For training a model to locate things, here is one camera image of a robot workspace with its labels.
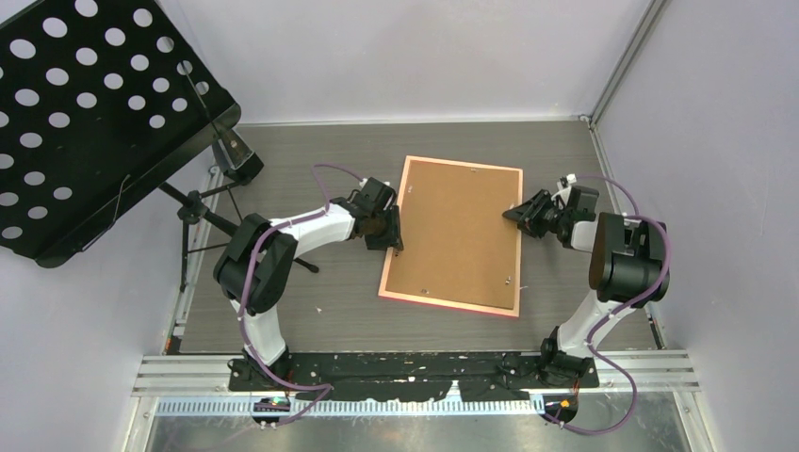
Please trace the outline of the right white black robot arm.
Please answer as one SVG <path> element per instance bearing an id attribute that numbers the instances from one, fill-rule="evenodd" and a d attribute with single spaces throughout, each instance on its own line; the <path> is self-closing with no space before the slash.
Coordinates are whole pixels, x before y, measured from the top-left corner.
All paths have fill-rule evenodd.
<path id="1" fill-rule="evenodd" d="M 568 250 L 591 255 L 590 291 L 572 316 L 541 344 L 536 376 L 569 386 L 594 367 L 597 347 L 626 316 L 662 299 L 669 284 L 664 224 L 596 210 L 597 190 L 560 181 L 503 212 L 523 234 L 553 234 Z"/>

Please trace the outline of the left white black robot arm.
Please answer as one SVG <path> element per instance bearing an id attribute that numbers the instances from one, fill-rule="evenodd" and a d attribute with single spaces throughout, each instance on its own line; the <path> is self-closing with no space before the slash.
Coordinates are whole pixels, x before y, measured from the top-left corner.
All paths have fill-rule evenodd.
<path id="1" fill-rule="evenodd" d="M 236 310 L 246 361 L 264 388 L 281 388 L 289 375 L 289 350 L 278 302 L 295 261 L 308 251 L 361 238 L 369 250 L 402 250 L 397 192 L 367 178 L 350 195 L 289 218 L 244 218 L 213 271 Z"/>

